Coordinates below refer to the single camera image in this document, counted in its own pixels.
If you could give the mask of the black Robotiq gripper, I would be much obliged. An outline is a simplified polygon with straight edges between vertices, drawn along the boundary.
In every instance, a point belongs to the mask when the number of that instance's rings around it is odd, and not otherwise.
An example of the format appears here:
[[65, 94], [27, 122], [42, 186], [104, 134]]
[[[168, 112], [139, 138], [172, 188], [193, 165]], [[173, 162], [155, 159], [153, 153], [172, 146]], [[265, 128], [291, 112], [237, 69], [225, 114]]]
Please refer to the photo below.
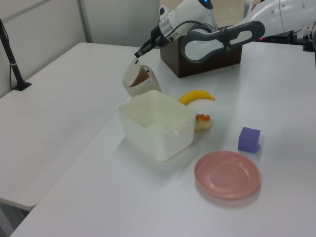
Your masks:
[[164, 47], [169, 43], [168, 39], [162, 34], [159, 25], [155, 26], [150, 33], [151, 38], [146, 41], [135, 53], [136, 58], [150, 52], [156, 46]]

